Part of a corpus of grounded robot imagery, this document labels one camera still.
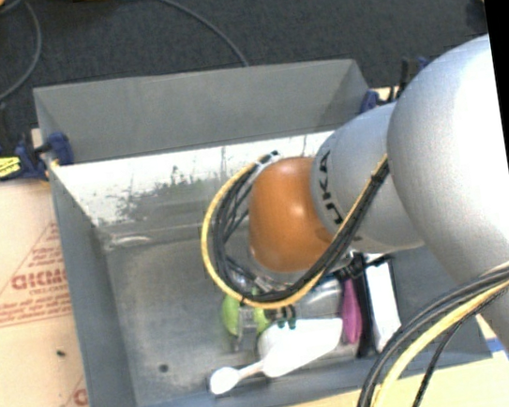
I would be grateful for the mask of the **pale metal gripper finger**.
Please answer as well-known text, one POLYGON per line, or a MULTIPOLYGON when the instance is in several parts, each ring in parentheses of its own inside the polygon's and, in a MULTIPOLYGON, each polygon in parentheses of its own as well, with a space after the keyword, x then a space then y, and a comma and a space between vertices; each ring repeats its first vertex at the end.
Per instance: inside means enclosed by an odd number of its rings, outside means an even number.
POLYGON ((251 306, 240 306, 238 309, 241 328, 258 326, 256 309, 251 306))
POLYGON ((257 340, 257 330, 256 327, 243 327, 242 330, 239 331, 235 344, 236 351, 244 351, 249 349, 254 349, 257 340))

